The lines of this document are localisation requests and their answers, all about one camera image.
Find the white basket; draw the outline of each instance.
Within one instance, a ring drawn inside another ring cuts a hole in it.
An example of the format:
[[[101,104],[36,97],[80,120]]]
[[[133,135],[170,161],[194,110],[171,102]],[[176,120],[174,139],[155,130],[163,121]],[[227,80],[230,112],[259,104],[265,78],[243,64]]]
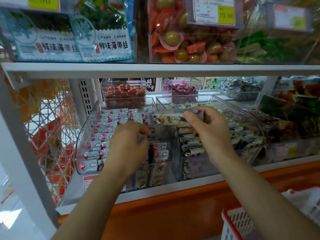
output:
[[[288,190],[286,197],[303,214],[320,226],[320,187],[315,186],[302,191]],[[242,207],[227,207],[222,210],[224,221],[221,240],[242,240],[255,226]]]

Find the shelf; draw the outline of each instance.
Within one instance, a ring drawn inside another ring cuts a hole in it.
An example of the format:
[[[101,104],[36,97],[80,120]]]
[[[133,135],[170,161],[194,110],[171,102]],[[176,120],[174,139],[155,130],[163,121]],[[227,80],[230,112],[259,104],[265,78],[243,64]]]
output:
[[[197,76],[290,76],[318,75],[320,65],[237,64],[103,64],[2,62],[8,73],[27,78],[123,78]]]
[[[288,166],[303,164],[307,162],[313,162],[320,160],[320,155],[315,156],[308,156],[308,157],[301,157],[297,159],[287,160],[287,161],[280,161],[268,165],[262,165],[255,167],[254,169],[258,172],[265,172],[273,169],[285,168]],[[223,181],[223,177],[221,174],[212,175],[208,177],[201,177],[181,182],[176,182],[173,178],[174,175],[170,174],[168,179],[168,184],[161,185],[157,187],[141,189],[137,191],[132,191],[128,193],[122,193],[119,195],[116,204],[139,200],[143,198],[158,196],[162,194],[172,193],[175,191],[186,190],[202,185],[212,184],[216,182]],[[72,209],[76,206],[77,202],[82,197],[83,191],[83,184],[82,184],[82,177],[77,174],[76,172],[72,175],[72,178],[69,182],[68,187],[66,188],[66,192],[62,198],[61,205],[56,208],[56,210],[61,215],[69,214]]]

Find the forearm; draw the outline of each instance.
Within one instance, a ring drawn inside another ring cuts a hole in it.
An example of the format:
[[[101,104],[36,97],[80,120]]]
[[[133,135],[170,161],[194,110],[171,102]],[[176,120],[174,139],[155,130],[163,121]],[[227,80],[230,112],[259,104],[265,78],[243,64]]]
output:
[[[120,169],[105,167],[51,240],[100,240],[127,180]]]
[[[320,239],[320,228],[235,153],[213,161],[265,240]]]

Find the hand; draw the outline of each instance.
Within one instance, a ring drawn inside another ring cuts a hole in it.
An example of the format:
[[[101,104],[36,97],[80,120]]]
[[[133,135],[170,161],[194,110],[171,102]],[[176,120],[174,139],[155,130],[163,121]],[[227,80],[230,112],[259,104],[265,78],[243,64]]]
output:
[[[216,109],[209,106],[197,106],[193,109],[204,111],[204,121],[190,111],[185,111],[183,117],[192,126],[186,129],[186,132],[200,135],[210,161],[214,164],[214,161],[219,158],[234,155],[227,120]]]
[[[131,177],[148,156],[149,140],[143,136],[138,141],[138,134],[150,133],[150,129],[139,122],[127,121],[123,125],[117,125],[110,140],[105,167],[119,170],[126,178]]]

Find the left hand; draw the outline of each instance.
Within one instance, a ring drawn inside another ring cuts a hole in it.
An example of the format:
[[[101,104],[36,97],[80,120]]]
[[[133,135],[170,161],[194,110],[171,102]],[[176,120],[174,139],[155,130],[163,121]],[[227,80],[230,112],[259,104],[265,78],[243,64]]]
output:
[[[150,129],[139,122],[127,121],[117,125],[110,140],[105,167],[119,170],[126,178],[132,176],[148,156],[149,140],[144,136],[139,142],[138,134],[150,133]]]

